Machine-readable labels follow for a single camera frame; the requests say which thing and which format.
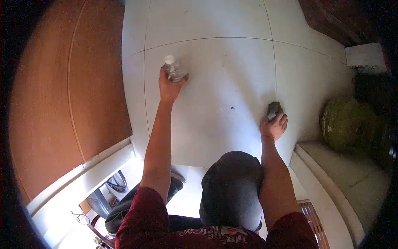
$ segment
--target plastic water bottle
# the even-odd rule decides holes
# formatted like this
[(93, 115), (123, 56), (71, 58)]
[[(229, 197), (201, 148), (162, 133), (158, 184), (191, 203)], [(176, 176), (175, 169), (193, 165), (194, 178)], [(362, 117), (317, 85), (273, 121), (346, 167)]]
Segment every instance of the plastic water bottle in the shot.
[(164, 58), (164, 66), (173, 82), (179, 82), (184, 77), (181, 65), (176, 61), (173, 55), (167, 55)]

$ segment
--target white tile floor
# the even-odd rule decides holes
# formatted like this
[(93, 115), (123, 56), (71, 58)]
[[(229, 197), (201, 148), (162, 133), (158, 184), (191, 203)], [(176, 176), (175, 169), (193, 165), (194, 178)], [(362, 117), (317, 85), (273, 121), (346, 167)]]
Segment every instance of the white tile floor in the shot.
[(260, 159), (258, 125), (270, 102), (280, 101), (289, 116), (277, 142), (289, 165), (297, 141), (319, 138), (322, 105), (353, 90), (343, 45), (309, 28), (298, 0), (126, 0), (123, 80), (138, 157), (167, 54), (191, 76), (173, 109), (172, 162), (197, 167), (185, 171), (187, 185), (168, 205), (173, 214), (198, 216), (200, 167), (231, 150)]

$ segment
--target wooden door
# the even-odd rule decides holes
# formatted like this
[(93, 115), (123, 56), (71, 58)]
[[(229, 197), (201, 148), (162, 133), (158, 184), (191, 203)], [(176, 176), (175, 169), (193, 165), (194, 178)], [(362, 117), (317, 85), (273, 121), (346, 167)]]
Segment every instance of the wooden door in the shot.
[(124, 6), (55, 1), (20, 59), (9, 139), (25, 204), (131, 135), (121, 73)]

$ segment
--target red shirt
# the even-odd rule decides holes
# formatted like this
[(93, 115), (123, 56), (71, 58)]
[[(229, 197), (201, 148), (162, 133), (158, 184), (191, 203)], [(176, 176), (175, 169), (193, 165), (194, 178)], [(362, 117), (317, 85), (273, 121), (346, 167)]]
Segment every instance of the red shirt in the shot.
[(155, 190), (138, 188), (116, 234), (116, 249), (124, 248), (318, 248), (303, 213), (280, 218), (267, 241), (242, 227), (211, 226), (168, 233), (166, 206)]

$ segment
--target hand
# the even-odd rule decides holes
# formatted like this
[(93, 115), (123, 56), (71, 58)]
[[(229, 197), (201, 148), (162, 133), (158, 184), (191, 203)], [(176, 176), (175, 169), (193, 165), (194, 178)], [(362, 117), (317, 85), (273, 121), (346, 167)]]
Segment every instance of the hand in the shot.
[(184, 78), (174, 83), (171, 79), (168, 79), (169, 75), (164, 67), (160, 68), (159, 76), (159, 89), (160, 89), (160, 102), (171, 103), (177, 99), (181, 88), (187, 84), (189, 74), (184, 76)]
[(287, 129), (287, 115), (280, 113), (273, 121), (268, 118), (260, 126), (261, 138), (270, 137), (277, 141)]

